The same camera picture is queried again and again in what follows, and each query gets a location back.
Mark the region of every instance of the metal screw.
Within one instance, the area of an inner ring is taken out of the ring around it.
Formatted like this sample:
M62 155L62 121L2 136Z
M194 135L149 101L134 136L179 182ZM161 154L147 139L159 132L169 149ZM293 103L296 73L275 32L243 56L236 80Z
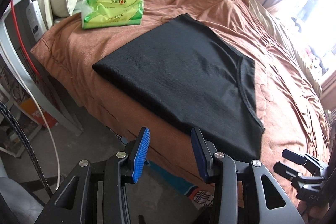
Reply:
M122 159L124 157L126 157L126 153L124 151L121 151L121 152L117 153L117 158Z
M89 164L89 162L88 162L87 160L81 160L81 161L79 162L79 166L80 166L80 167L87 166L88 164Z
M225 157L225 154L222 153L222 152L216 152L216 153L215 153L215 157L218 158L218 159L222 159L222 158Z
M260 167L262 165L261 161L260 160L253 160L252 161L252 164L255 166L255 167Z

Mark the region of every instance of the white cable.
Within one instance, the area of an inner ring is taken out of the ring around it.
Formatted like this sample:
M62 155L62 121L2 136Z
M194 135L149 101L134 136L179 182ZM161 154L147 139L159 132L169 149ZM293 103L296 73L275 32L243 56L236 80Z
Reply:
M56 145L55 145L55 140L54 140L54 137L53 137L53 135L52 135L52 133L51 133L50 127L49 127L49 125L48 125L48 123L47 123L47 120L46 120L46 118L44 117L44 114L43 114L43 112L42 112L42 110L41 110L39 104L37 103L35 97L34 97L33 94L31 93L31 91L28 89L27 85L26 85L25 82L23 81L23 79L22 79L22 77L20 76L19 72L18 72L18 71L16 70L16 68L14 67L12 61L9 59L9 56L8 56L7 52L5 51L5 48L4 48L4 46L3 46L3 44L2 44L1 41L0 41L0 47L1 47L1 49L2 49L2 51L3 51L3 53L4 53L4 55L5 55L6 59L8 60L9 64L10 64L11 67L13 68L13 70L14 70L14 72L15 72L17 78L19 78L19 81L21 82L21 85L24 87L24 89L28 92L28 94L30 95L30 97L33 99L33 101L34 101L35 105L37 106L37 109L38 109L38 111L40 112L40 114L41 114L41 116L42 116L42 118L43 118L43 121L44 121L44 123L45 123L45 125L46 125L46 127L47 127L47 129L48 129L50 138L51 138L51 140L52 140L52 144L53 144L53 146L54 146L54 150L55 150L55 154L56 154L56 159L57 159L57 184L56 184L56 189L57 189L57 188L59 187L59 183L60 183L60 165L59 165L59 158L58 158L57 148L56 148Z

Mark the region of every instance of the black t-shirt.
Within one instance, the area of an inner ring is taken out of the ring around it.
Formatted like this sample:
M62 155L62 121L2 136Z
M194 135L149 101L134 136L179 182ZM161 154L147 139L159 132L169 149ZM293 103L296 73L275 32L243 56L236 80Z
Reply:
M190 15L137 37L93 69L184 133L199 127L234 160L260 158L254 61Z

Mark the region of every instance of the brown bedsheet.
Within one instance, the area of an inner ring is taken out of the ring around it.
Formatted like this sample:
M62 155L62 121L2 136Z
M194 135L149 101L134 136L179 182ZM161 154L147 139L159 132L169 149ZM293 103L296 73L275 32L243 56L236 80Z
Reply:
M288 148L329 159L329 132L310 83L286 49L249 11L248 0L145 0L142 24L83 30L80 14L47 31L32 53L88 112L128 140L142 126L151 131L150 160L174 175L213 192L198 171L190 137L101 78L92 65L139 35L188 13L255 60L257 115L263 122L261 162L273 172ZM305 175L305 169L293 165ZM290 182L274 175L298 205Z

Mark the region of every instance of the gray floor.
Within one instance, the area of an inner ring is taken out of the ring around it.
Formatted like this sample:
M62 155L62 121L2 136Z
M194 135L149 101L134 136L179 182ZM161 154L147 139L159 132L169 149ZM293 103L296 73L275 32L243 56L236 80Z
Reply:
M60 125L52 128L59 153L61 174L67 175L82 159L97 162L108 159L123 150L123 145L103 124L92 117L85 108L79 108L65 89L57 82L55 87L69 112L74 113L84 128L80 137ZM47 132L40 132L31 142L41 168L46 177L57 174L56 158ZM0 154L8 176L17 182L38 179L36 171L26 152L20 159ZM44 190L36 192L44 202L48 196ZM137 224L137 216L142 214L147 224L191 223L198 210L191 201L178 193L163 178L145 166L142 177L136 185L127 185L127 198L132 223ZM101 221L101 204L98 203L98 223Z

